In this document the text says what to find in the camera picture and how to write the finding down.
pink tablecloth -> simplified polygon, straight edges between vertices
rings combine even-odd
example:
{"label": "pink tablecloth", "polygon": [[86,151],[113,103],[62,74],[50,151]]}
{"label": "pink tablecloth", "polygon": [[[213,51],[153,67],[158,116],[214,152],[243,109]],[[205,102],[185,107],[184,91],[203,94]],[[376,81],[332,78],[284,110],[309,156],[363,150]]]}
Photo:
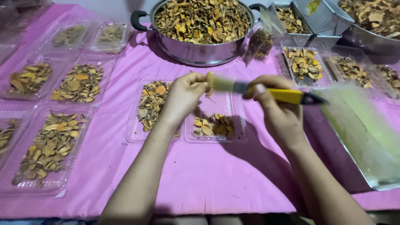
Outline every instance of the pink tablecloth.
{"label": "pink tablecloth", "polygon": [[[5,66],[18,60],[47,25],[69,10],[86,13],[79,6],[52,6],[28,28],[24,35],[27,43]],[[271,59],[266,64],[252,62],[248,68],[240,59],[214,68],[181,65],[159,49],[153,34],[136,32],[126,56],[115,65],[70,175],[66,196],[0,199],[0,218],[98,217],[141,148],[140,144],[122,145],[130,107],[137,98],[137,82],[142,78],[170,80],[189,70],[234,74],[243,80],[276,73]],[[266,132],[260,107],[247,101],[244,110],[247,145],[188,144],[183,140],[171,144],[158,191],[157,213],[289,213],[304,209],[290,165]],[[321,152],[314,137],[309,132],[307,135],[314,149]],[[400,189],[355,194],[354,198],[366,210],[400,209]]]}

pot handle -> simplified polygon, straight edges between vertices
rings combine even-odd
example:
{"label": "pot handle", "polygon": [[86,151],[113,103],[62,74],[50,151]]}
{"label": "pot handle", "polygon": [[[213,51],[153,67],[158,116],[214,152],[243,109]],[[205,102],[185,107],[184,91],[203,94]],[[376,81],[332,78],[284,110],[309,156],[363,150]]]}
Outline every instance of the pot handle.
{"label": "pot handle", "polygon": [[255,4],[252,4],[252,5],[249,5],[249,8],[251,10],[257,10],[257,11],[260,11],[260,8],[265,9],[265,11],[268,10],[265,5],[260,4],[260,3],[255,3]]}
{"label": "pot handle", "polygon": [[148,30],[153,30],[151,28],[147,28],[146,26],[143,26],[139,22],[139,18],[143,16],[149,16],[150,14],[145,12],[145,11],[140,11],[136,10],[132,13],[130,16],[130,23],[132,24],[133,28],[139,31],[148,31]]}

brush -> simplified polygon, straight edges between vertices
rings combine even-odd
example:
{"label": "brush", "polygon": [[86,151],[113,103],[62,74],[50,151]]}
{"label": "brush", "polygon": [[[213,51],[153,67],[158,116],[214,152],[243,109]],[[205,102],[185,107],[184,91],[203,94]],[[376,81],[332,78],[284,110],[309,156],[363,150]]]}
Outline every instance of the brush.
{"label": "brush", "polygon": [[[207,74],[207,82],[214,91],[229,91],[239,94],[251,94],[253,92],[253,88],[250,87],[247,82],[229,80],[220,76],[215,76],[210,72]],[[271,92],[276,100],[282,102],[303,105],[327,103],[327,100],[324,98],[300,90],[275,88],[267,88],[267,90]]]}

